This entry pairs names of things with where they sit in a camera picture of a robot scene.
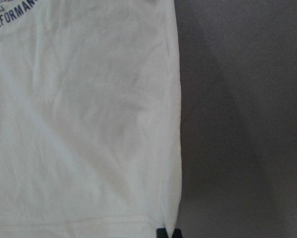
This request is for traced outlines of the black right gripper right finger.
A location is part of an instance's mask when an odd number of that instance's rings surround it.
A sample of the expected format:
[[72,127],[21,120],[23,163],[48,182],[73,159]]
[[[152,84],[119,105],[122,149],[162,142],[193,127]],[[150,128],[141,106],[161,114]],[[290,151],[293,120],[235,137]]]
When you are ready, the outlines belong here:
[[172,234],[172,238],[182,238],[182,232],[180,229],[175,229],[173,234]]

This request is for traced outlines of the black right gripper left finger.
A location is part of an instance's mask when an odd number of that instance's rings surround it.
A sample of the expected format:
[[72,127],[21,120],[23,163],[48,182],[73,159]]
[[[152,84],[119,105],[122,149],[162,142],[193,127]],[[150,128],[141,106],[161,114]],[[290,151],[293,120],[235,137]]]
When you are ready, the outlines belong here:
[[167,231],[165,228],[156,229],[156,238],[167,238]]

